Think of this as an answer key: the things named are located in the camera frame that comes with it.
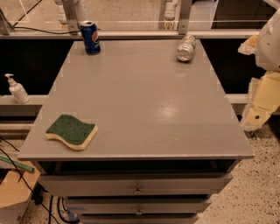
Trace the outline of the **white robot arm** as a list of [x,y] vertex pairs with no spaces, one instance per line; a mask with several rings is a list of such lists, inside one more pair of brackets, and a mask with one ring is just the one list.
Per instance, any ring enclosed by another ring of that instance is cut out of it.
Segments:
[[259,31],[238,48],[238,52],[255,55],[255,63],[265,70],[260,79],[248,85],[248,103],[241,115],[246,131],[260,129],[280,107],[280,9]]

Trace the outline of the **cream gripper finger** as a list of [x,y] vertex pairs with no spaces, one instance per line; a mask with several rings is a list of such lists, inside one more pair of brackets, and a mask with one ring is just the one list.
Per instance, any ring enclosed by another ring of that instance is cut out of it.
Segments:
[[256,53],[256,43],[258,35],[252,35],[250,38],[245,40],[238,48],[238,52],[244,55],[251,55]]
[[248,85],[248,102],[241,115],[241,127],[246,131],[260,129],[280,107],[280,73],[266,72],[260,79],[252,78]]

